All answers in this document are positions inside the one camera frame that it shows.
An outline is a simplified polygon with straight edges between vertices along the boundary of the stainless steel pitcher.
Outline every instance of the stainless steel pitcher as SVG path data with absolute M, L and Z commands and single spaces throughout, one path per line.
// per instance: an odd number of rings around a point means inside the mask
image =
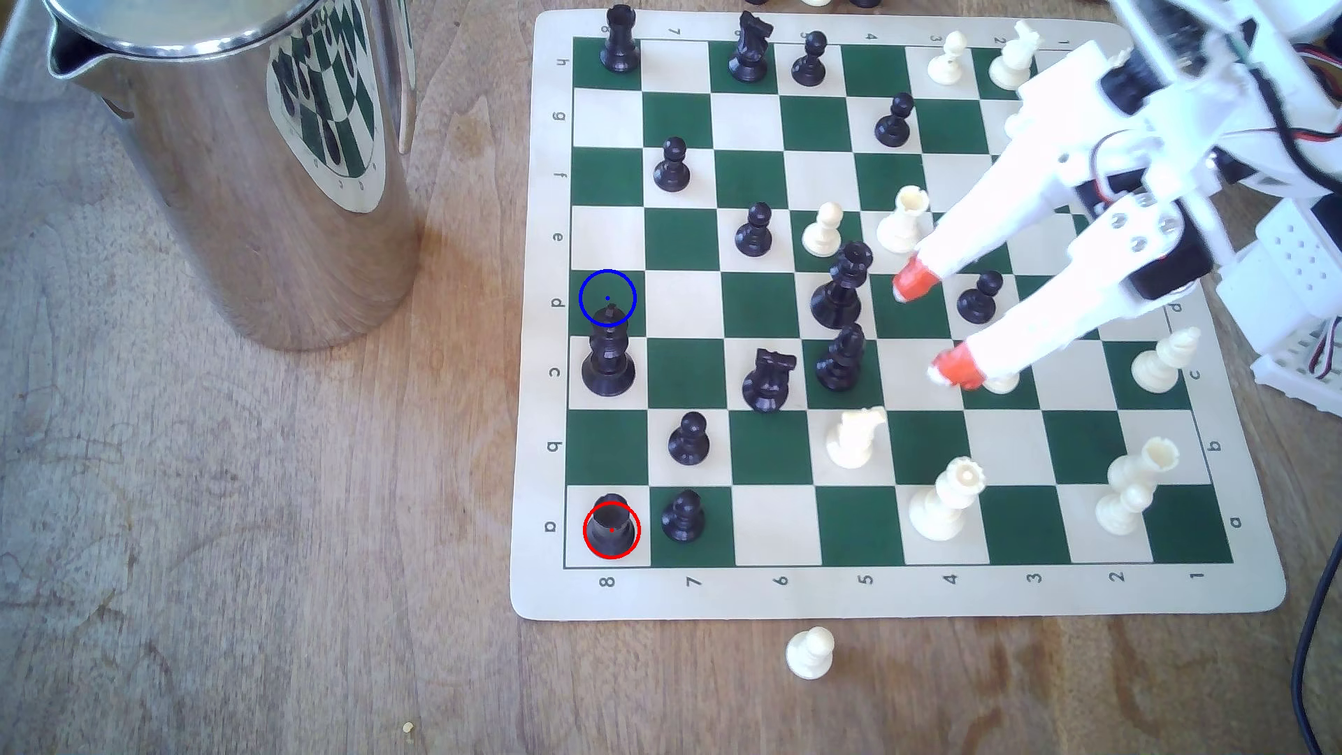
M 419 223 L 405 0 L 44 0 L 51 74 L 107 105 L 223 315 L 279 349 L 366 333 Z

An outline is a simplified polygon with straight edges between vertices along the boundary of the captured white pawn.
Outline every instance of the captured white pawn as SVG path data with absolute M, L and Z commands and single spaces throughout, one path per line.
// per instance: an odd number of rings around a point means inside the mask
M 839 251 L 839 223 L 843 221 L 843 207 L 827 201 L 816 211 L 816 221 L 801 231 L 801 245 L 816 256 L 833 256 Z
M 937 484 L 914 493 L 909 522 L 929 540 L 950 540 L 965 528 L 965 510 L 984 492 L 984 468 L 969 457 L 951 460 Z
M 960 64 L 960 56 L 969 47 L 969 39 L 964 32 L 953 31 L 946 35 L 946 43 L 941 46 L 942 54 L 927 63 L 927 78 L 934 83 L 950 86 L 965 75 L 965 68 Z
M 788 668 L 801 679 L 825 676 L 835 661 L 835 636 L 823 626 L 798 632 L 788 641 Z
M 871 408 L 845 412 L 839 417 L 839 425 L 825 436 L 825 452 L 829 461 L 844 469 L 858 469 L 871 461 L 871 449 L 876 440 L 876 428 L 886 424 L 886 409 Z
M 1008 91 L 1016 91 L 1020 84 L 1029 80 L 1029 64 L 1043 43 L 1039 32 L 1025 21 L 1016 21 L 1016 35 L 1017 38 L 1004 44 L 1002 54 L 988 66 L 988 78 Z
M 1133 359 L 1133 381 L 1153 394 L 1169 392 L 1178 385 L 1178 370 L 1193 362 L 1201 335 L 1202 331 L 1192 326 L 1155 341 L 1154 349 L 1143 350 Z

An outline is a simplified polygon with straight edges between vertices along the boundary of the red circle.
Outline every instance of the red circle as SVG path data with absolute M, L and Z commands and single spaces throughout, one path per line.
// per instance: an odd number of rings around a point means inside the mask
M 628 551 L 620 554 L 619 557 L 607 557 L 605 554 L 597 554 L 596 548 L 592 547 L 592 542 L 588 540 L 586 538 L 586 523 L 592 520 L 592 515 L 595 515 L 596 510 L 601 507 L 624 507 L 624 511 L 629 512 L 629 516 L 633 518 L 633 544 L 629 546 Z M 639 515 L 633 514 L 633 510 L 631 510 L 628 504 L 621 504 L 620 502 L 597 502 L 596 506 L 592 507 L 592 511 L 589 511 L 586 518 L 582 520 L 582 542 L 586 543 L 588 551 L 592 551 L 597 557 L 601 557 L 603 559 L 607 561 L 613 562 L 615 559 L 623 559 L 624 557 L 628 557 L 629 554 L 633 553 L 635 548 L 639 547 L 639 540 L 641 538 L 643 538 L 643 523 L 639 522 Z

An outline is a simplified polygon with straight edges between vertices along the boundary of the wood grain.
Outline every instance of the wood grain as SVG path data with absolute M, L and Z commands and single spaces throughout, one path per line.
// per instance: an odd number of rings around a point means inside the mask
M 1290 658 L 1342 530 L 1342 421 L 1253 386 L 1219 304 L 1279 610 L 836 621 L 813 683 L 782 662 L 808 622 L 513 614 L 530 38 L 539 11 L 574 5 L 412 7 L 423 271 L 373 334 L 303 354 L 211 310 L 102 105 L 44 72 L 40 5 L 20 5 L 0 46 L 0 751 L 1300 751 Z M 884 11 L 1108 17 L 1072 0 Z M 1241 244 L 1270 205 L 1217 200 Z M 1308 671 L 1334 751 L 1335 603 Z

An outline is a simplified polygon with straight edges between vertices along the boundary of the white pawn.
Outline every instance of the white pawn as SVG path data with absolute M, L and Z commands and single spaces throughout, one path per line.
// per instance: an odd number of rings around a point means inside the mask
M 1016 91 L 1029 80 L 1029 64 L 1043 43 L 1039 32 L 1025 21 L 1016 21 L 1016 35 L 1017 39 L 1004 44 L 1002 54 L 988 66 L 988 78 L 1008 91 Z
M 1154 349 L 1133 359 L 1133 381 L 1153 394 L 1169 392 L 1178 384 L 1178 370 L 1193 362 L 1201 335 L 1201 330 L 1190 326 L 1155 341 Z
M 960 80 L 965 70 L 960 66 L 960 56 L 969 47 L 969 39 L 962 32 L 953 31 L 946 35 L 946 43 L 941 46 L 942 54 L 927 63 L 927 78 L 934 83 L 950 86 Z
M 909 522 L 929 540 L 950 540 L 965 528 L 964 511 L 984 492 L 984 469 L 969 457 L 951 460 L 937 485 L 914 493 Z
M 884 408 L 876 406 L 843 413 L 839 425 L 831 428 L 825 436 L 825 452 L 829 453 L 829 461 L 844 469 L 858 469 L 871 461 L 876 428 L 884 424 Z
M 1131 535 L 1142 512 L 1151 506 L 1155 491 L 1141 483 L 1110 493 L 1095 504 L 1095 519 L 1110 535 Z
M 839 251 L 839 223 L 843 221 L 843 207 L 827 201 L 816 211 L 816 221 L 801 232 L 801 245 L 816 256 L 833 256 Z
M 835 661 L 835 636 L 823 626 L 798 632 L 788 641 L 788 668 L 801 679 L 825 676 Z

